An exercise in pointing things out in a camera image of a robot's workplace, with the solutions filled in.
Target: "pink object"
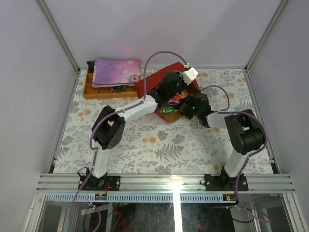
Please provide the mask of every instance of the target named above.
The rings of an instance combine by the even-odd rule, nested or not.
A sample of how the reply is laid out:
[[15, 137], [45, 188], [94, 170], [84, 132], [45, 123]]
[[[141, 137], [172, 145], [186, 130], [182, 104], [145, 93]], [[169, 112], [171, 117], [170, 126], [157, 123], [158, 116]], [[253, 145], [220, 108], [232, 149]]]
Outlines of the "pink object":
[[140, 80], [137, 59], [97, 59], [93, 71], [93, 87], [134, 86]]

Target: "table surface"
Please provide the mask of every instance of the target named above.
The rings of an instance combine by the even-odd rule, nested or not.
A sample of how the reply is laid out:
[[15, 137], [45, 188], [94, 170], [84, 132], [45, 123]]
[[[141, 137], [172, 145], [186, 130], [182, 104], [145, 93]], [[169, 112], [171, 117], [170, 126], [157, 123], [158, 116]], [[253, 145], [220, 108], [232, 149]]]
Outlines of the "table surface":
[[[157, 70], [147, 70], [146, 76]], [[230, 110], [253, 109], [242, 69], [199, 69], [200, 86], [219, 85], [231, 99]], [[106, 105], [119, 107], [137, 98], [85, 100], [86, 70], [79, 82], [69, 118], [55, 160], [54, 173], [76, 173], [89, 166], [93, 151], [89, 148], [91, 128]], [[226, 96], [216, 88], [204, 91], [212, 110], [226, 108]], [[109, 159], [109, 173], [141, 174], [214, 174], [219, 173], [233, 150], [226, 129], [207, 129], [193, 118], [167, 123], [154, 113], [144, 115], [126, 126], [121, 142]], [[250, 158], [245, 173], [273, 173], [266, 150]]]

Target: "robotic arm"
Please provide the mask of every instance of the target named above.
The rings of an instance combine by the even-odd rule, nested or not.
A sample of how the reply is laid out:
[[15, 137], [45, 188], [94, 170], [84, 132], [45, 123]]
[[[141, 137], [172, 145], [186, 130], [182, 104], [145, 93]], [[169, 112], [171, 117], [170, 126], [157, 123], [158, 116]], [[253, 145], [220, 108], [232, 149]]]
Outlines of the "robotic arm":
[[[139, 99], [116, 109], [112, 109], [110, 106], [104, 107], [92, 131], [110, 113], [122, 112], [106, 119], [94, 134], [93, 138], [96, 146], [99, 147], [99, 151], [92, 175], [98, 180], [106, 176], [108, 159], [112, 153], [112, 148], [121, 141], [127, 123], [166, 106], [169, 99], [176, 93], [185, 90], [196, 78], [197, 74], [198, 72], [194, 68], [187, 69], [184, 72], [169, 72], [163, 78], [159, 87], [153, 88], [145, 95], [143, 102]], [[205, 183], [210, 183], [210, 186], [213, 184], [215, 188], [220, 187], [225, 190], [235, 188], [236, 176], [247, 159], [248, 152], [259, 149], [265, 142], [264, 131], [260, 128], [260, 125], [245, 115], [223, 115], [212, 111], [208, 97], [203, 93], [198, 93], [194, 97], [189, 95], [177, 106], [177, 110], [189, 119], [196, 116], [199, 123], [204, 127], [219, 127], [228, 130], [234, 148], [230, 160], [222, 168], [219, 177], [206, 179], [207, 175], [205, 175]], [[254, 115], [249, 109], [244, 112]]]

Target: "green package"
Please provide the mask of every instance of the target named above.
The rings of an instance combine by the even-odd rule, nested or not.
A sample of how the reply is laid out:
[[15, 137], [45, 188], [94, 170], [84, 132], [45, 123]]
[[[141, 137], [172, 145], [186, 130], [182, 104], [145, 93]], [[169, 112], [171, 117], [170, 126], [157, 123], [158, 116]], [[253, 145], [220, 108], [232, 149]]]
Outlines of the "green package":
[[169, 114], [169, 113], [171, 113], [171, 112], [175, 112], [175, 111], [177, 111], [177, 110], [175, 109], [174, 106], [172, 106], [172, 105], [167, 105], [167, 106], [162, 107], [162, 109], [161, 109], [161, 114], [167, 115], [167, 114]]

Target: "floral pattern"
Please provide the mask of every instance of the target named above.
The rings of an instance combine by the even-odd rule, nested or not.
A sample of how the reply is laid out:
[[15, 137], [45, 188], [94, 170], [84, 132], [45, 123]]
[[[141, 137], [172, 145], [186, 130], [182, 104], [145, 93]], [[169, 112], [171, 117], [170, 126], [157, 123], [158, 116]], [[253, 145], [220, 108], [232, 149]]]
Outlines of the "floral pattern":
[[[156, 72], [148, 70], [147, 76]], [[231, 110], [253, 109], [242, 69], [198, 70], [200, 88], [219, 85], [228, 92]], [[85, 100], [83, 97], [86, 71], [79, 83], [70, 109], [54, 173], [76, 173], [91, 164], [89, 148], [91, 128], [106, 105], [119, 107], [137, 98]], [[226, 108], [226, 95], [216, 88], [207, 93], [213, 110]], [[118, 146], [109, 159], [109, 173], [143, 174], [206, 174], [218, 173], [233, 150], [228, 133], [221, 128], [205, 128], [195, 118], [181, 118], [167, 123], [156, 114], [132, 121], [125, 128]], [[272, 173], [266, 150], [253, 156], [246, 173]]]

